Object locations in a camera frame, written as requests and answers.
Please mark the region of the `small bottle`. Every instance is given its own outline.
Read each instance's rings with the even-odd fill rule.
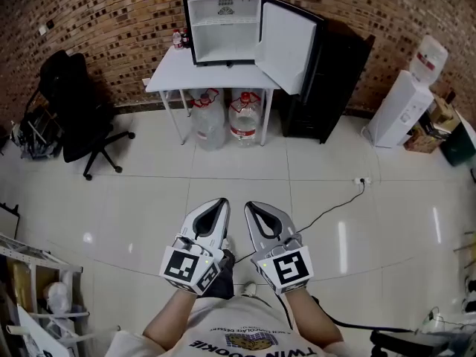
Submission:
[[[190,38],[188,36],[187,28],[184,28],[184,30],[180,33],[180,35],[181,35],[181,41],[184,44],[184,48],[189,48]]]
[[[173,30],[172,42],[173,42],[173,47],[175,49],[182,49],[183,48],[183,44],[182,44],[182,41],[181,41],[181,36],[180,36],[180,33],[179,33],[178,29]]]

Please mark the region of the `electrical outlet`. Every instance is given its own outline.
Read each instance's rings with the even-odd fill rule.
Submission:
[[[354,184],[355,185],[360,185],[361,184],[361,179],[364,179],[366,185],[372,184],[372,179],[370,177],[358,177],[354,179]]]

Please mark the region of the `brick wall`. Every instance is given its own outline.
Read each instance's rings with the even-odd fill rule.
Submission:
[[[374,112],[421,38],[430,33],[449,51],[434,85],[451,86],[455,104],[476,120],[476,0],[287,0],[340,19],[376,43],[348,109]],[[48,20],[54,29],[40,36]],[[156,100],[141,82],[150,77],[184,27],[181,0],[0,0],[0,123],[22,117],[38,71],[53,52],[86,56],[89,73],[116,104]]]

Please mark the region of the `white table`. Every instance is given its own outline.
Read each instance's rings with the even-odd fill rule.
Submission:
[[[146,87],[146,92],[158,91],[161,95],[165,109],[177,130],[181,143],[183,144],[184,138],[180,134],[175,118],[169,107],[167,91],[180,91],[184,108],[190,116],[190,111],[188,111],[187,101],[184,96],[184,90],[207,89],[209,87],[248,87],[250,89],[262,89],[262,104],[264,104],[266,92],[267,104],[263,132],[261,135],[261,145],[264,145],[266,141],[266,132],[268,130],[269,112],[271,110],[273,91],[280,87],[256,65],[233,65],[230,68],[226,65],[195,66],[193,64],[192,52],[190,49],[175,49],[171,46],[155,70],[154,75],[152,75],[152,78]]]

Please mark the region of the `white shoe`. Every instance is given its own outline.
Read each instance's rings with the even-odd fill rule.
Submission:
[[[255,282],[247,282],[243,287],[243,291],[241,293],[242,296],[256,296],[256,283]]]
[[[228,251],[230,251],[233,255],[235,255],[235,253],[234,253],[234,247],[233,247],[233,245],[231,244],[230,241],[231,241],[231,240],[230,240],[229,237],[223,238],[221,249],[222,249],[222,250],[228,250]]]

